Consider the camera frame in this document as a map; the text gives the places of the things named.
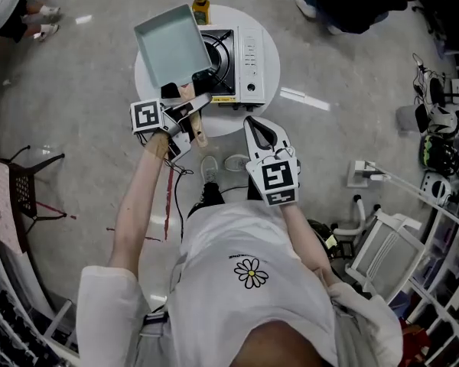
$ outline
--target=black chair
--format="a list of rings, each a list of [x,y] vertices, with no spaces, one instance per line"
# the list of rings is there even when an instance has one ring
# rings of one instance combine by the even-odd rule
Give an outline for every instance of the black chair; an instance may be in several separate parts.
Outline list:
[[[27,235],[32,227],[35,226],[36,222],[42,222],[44,220],[57,220],[67,217],[64,213],[60,216],[38,216],[37,215],[37,204],[36,204],[36,189],[34,183],[34,175],[54,163],[65,157],[64,154],[57,155],[47,161],[36,164],[32,167],[22,167],[18,164],[12,163],[12,161],[23,151],[31,149],[31,146],[22,148],[10,159],[0,158],[0,163],[7,164],[10,170],[10,200],[12,205],[16,204],[18,209],[33,220],[28,230],[25,232]]]

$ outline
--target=sock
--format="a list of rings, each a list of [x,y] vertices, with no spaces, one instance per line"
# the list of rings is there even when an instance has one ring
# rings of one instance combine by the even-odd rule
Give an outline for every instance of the sock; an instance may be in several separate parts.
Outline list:
[[[41,33],[47,33],[51,29],[50,24],[42,24],[41,25]]]
[[[52,8],[52,7],[47,7],[46,5],[43,5],[43,6],[41,7],[41,9],[39,10],[39,13],[40,13],[41,15],[49,15],[49,14],[51,13],[51,11],[53,11],[53,10],[54,10],[54,8]]]

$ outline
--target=wooden spatula handle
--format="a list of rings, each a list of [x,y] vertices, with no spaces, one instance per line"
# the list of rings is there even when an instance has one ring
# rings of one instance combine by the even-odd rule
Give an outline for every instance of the wooden spatula handle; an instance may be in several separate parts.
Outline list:
[[[193,83],[178,87],[178,92],[181,94],[183,102],[188,102],[196,97]],[[194,113],[189,117],[189,119],[197,145],[199,145],[201,148],[207,147],[209,143],[202,127],[202,119],[200,118],[200,113]]]

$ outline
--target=daisy print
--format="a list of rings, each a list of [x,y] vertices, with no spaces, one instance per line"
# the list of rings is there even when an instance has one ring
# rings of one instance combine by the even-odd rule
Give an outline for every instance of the daisy print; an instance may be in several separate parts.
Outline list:
[[[259,271],[260,262],[257,258],[254,258],[251,262],[245,258],[243,262],[236,264],[235,273],[239,274],[238,279],[245,282],[245,287],[250,289],[252,287],[260,287],[265,284],[266,279],[269,275],[264,271]]]

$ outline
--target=frying pan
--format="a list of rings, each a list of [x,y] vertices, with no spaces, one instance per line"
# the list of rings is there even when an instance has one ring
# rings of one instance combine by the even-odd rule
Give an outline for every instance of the frying pan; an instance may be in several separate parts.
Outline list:
[[[189,5],[172,8],[135,27],[139,51],[156,88],[175,83],[184,102],[195,98],[192,75],[211,67]],[[200,147],[207,146],[200,114],[190,117]]]

